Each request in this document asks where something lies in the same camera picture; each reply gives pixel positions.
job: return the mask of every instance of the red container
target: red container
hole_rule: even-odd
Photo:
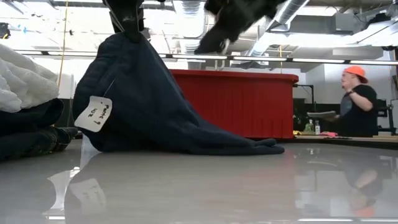
[[[288,74],[171,70],[207,121],[246,138],[293,138],[293,84]]]

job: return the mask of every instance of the ceiling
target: ceiling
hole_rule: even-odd
[[[355,10],[365,12],[383,6],[390,6],[391,0],[311,0],[301,8],[299,16],[332,16],[342,8],[345,13]],[[11,37],[0,40],[16,50],[62,50],[65,28],[65,1],[6,1],[0,0],[0,22],[11,25]],[[76,0],[69,2],[65,35],[66,51],[95,52],[105,38],[114,33],[109,11],[101,1]],[[159,53],[179,53],[181,35],[186,24],[182,24],[170,1],[164,9],[155,1],[145,1],[145,25],[151,34],[151,43]],[[205,17],[205,29],[214,24],[211,16]],[[230,46],[229,52],[245,52],[259,39],[259,26],[264,20],[254,24],[239,40]],[[265,54],[274,57],[309,58],[356,58],[376,59],[382,56],[380,47],[340,48],[333,46],[294,45],[294,43],[271,45]],[[288,67],[302,67],[303,64],[291,63]]]

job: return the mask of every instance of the paper tag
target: paper tag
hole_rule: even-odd
[[[106,209],[106,196],[96,179],[70,184],[69,189],[80,200],[83,214],[101,213]]]
[[[75,126],[97,133],[111,115],[112,100],[91,96],[87,108],[77,117]]]

